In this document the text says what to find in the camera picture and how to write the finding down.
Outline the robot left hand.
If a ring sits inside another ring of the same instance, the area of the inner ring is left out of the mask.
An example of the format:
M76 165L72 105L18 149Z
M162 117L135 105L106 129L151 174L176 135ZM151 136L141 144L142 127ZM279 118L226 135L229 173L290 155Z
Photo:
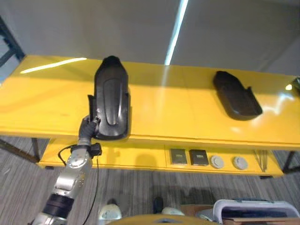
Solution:
M94 136L96 132L96 128L100 123L100 118L98 116L94 117L90 120L90 116L86 116L82 119L79 128L79 141L88 140L90 141L91 138Z

